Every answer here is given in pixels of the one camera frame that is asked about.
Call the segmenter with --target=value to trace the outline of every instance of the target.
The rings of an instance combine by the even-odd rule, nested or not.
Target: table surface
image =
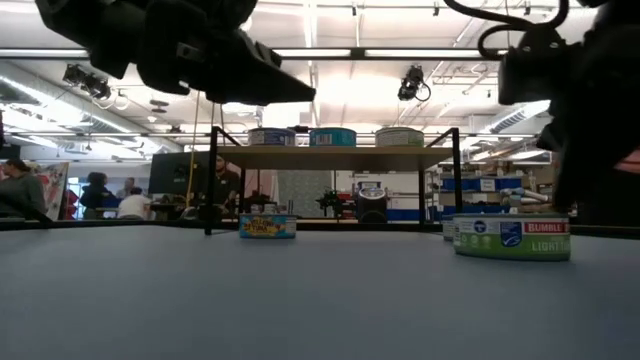
[[[0,359],[638,359],[640,242],[488,260],[419,233],[0,232]]]
[[[450,158],[449,148],[222,146],[225,160],[245,169],[418,171]]]

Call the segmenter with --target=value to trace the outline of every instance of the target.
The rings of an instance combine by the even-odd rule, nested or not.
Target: storage shelf
[[[418,171],[452,156],[451,149],[422,147],[223,146],[218,154],[245,169]]]

